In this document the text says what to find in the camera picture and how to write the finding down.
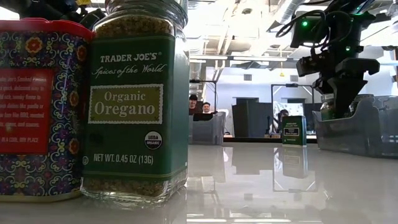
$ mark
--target trader joe's label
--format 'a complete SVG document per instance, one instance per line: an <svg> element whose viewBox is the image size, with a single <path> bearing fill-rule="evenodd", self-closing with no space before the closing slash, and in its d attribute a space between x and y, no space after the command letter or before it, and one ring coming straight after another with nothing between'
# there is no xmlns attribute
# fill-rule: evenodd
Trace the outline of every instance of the trader joe's label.
<svg viewBox="0 0 398 224"><path fill-rule="evenodd" d="M185 129L178 128L184 118L176 106L184 96L181 86L188 87L188 80L179 83L187 71L178 73L174 61L171 35L91 43L85 177L170 180L186 168L180 139L187 133L178 133Z"/></svg>
<svg viewBox="0 0 398 224"><path fill-rule="evenodd" d="M92 86L89 124L162 124L163 84Z"/></svg>

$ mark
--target floral pattern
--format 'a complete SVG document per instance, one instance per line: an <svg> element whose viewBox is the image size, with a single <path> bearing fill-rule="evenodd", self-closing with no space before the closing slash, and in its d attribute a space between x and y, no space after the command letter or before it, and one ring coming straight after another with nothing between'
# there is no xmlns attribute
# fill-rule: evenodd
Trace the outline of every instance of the floral pattern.
<svg viewBox="0 0 398 224"><path fill-rule="evenodd" d="M77 152L79 151L79 141L77 139L72 139L72 141L70 141L69 151L73 155L77 154Z"/></svg>
<svg viewBox="0 0 398 224"><path fill-rule="evenodd" d="M77 48L77 59L81 62L84 62L87 57L87 48L85 46L79 46Z"/></svg>
<svg viewBox="0 0 398 224"><path fill-rule="evenodd" d="M0 154L0 195L50 196L79 190L80 84L87 41L59 32L0 32L0 68L55 72L48 153Z"/></svg>
<svg viewBox="0 0 398 224"><path fill-rule="evenodd" d="M70 93L69 102L71 106L77 106L77 104L79 104L79 94L77 91L72 91Z"/></svg>
<svg viewBox="0 0 398 224"><path fill-rule="evenodd" d="M25 49L29 53L37 53L43 48L43 42L38 37L31 37L26 41Z"/></svg>

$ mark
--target usda organic seal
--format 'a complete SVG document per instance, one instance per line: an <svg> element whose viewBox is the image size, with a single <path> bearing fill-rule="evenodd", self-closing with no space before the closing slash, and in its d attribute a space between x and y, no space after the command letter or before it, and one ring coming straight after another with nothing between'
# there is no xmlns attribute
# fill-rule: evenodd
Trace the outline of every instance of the usda organic seal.
<svg viewBox="0 0 398 224"><path fill-rule="evenodd" d="M156 131L151 131L145 136L145 145L148 149L158 149L162 145L162 136Z"/></svg>

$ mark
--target glossy table surface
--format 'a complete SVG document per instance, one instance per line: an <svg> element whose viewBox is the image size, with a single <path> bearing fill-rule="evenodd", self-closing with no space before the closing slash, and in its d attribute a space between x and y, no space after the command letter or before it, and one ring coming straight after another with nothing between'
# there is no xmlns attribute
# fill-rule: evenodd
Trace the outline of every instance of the glossy table surface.
<svg viewBox="0 0 398 224"><path fill-rule="evenodd" d="M0 223L398 223L398 161L280 144L190 146L188 182L157 208L81 197L0 203Z"/></svg>

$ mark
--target red lid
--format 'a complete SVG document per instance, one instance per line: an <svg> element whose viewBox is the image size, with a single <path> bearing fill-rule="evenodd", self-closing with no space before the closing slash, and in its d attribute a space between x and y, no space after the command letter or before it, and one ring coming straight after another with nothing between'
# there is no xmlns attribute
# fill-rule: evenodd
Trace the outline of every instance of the red lid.
<svg viewBox="0 0 398 224"><path fill-rule="evenodd" d="M77 22L66 20L48 21L43 18L0 21L0 31L66 32L71 35L82 37L87 41L93 38L92 31Z"/></svg>

